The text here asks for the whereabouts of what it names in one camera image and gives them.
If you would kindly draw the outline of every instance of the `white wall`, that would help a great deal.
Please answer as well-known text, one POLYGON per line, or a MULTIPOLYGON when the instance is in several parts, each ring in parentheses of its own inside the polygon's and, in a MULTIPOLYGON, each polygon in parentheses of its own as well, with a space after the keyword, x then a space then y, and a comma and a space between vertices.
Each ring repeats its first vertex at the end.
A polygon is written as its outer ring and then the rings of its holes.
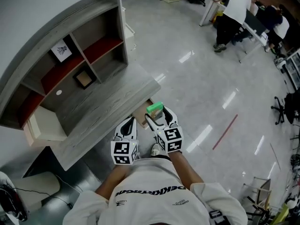
MULTIPOLYGON (((33 34, 78 1, 0 0, 0 77, 33 34)), ((28 153, 23 131, 0 126, 0 167, 28 153)))

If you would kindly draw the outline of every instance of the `red shelf panel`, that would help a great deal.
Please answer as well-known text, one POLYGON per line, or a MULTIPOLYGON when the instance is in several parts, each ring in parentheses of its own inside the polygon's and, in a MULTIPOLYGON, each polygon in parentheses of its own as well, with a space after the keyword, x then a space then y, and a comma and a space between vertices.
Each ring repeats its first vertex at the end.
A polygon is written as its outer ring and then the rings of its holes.
POLYGON ((123 41, 117 37, 103 37, 85 49, 83 53, 88 61, 93 63, 122 43, 123 41))
POLYGON ((61 64, 54 66, 41 80, 46 95, 83 61, 82 55, 72 54, 61 64))
POLYGON ((27 120, 30 118, 36 108, 42 103, 44 98, 44 96, 36 93, 35 91, 30 92, 17 112, 17 117, 21 128, 24 127, 27 120))

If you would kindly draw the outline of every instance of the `red line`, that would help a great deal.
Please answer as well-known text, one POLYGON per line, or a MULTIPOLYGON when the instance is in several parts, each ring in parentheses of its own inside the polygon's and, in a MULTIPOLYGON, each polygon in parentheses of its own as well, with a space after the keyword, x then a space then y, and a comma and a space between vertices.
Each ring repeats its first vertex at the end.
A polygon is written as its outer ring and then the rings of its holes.
POLYGON ((222 138, 225 136, 225 134, 228 132, 229 128, 231 127, 231 125, 234 123, 234 121, 236 120, 236 118, 238 117, 238 115, 236 114, 233 118, 233 120, 231 121, 231 123, 229 124, 229 126, 226 128, 225 132, 222 134, 222 136, 220 137, 220 139, 217 141, 216 145, 212 148, 213 150, 219 145, 220 141, 222 140, 222 138))

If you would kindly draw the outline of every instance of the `black cable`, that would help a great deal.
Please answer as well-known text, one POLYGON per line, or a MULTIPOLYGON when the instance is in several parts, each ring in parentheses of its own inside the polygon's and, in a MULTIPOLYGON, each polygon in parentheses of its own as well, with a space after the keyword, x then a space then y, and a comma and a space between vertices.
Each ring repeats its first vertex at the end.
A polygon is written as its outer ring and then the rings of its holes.
POLYGON ((50 195, 50 194, 48 194, 48 193, 42 193, 42 192, 33 191, 33 190, 24 190, 24 189, 20 189, 20 188, 16 188, 16 187, 13 188, 13 189, 22 190, 22 191, 25 191, 25 192, 34 192, 34 193, 46 194, 46 195, 48 195, 49 197, 53 197, 53 198, 57 198, 57 199, 62 200, 61 198, 52 196, 52 195, 50 195))

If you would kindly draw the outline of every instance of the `polished concrete floor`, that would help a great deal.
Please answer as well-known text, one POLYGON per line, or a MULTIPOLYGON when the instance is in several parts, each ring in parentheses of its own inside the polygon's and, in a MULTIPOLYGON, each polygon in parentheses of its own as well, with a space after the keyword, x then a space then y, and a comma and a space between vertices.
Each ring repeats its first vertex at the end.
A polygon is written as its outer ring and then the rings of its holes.
MULTIPOLYGON (((253 45, 249 39, 214 53, 216 29, 199 26, 202 5, 184 0, 122 3, 135 31, 132 56, 161 84, 152 99, 178 115, 184 155, 193 168, 205 182, 219 182, 239 199, 246 192, 244 183, 252 184, 255 176, 271 178, 270 202, 279 206, 289 192, 289 159, 298 141, 290 143, 296 129, 288 122, 276 126, 278 115, 270 109, 275 96, 282 99, 290 90, 274 55, 261 48, 240 64, 243 47, 253 45)), ((144 155, 154 141, 150 129, 139 128, 138 138, 144 155)), ((95 149, 101 153, 105 147, 95 149)))

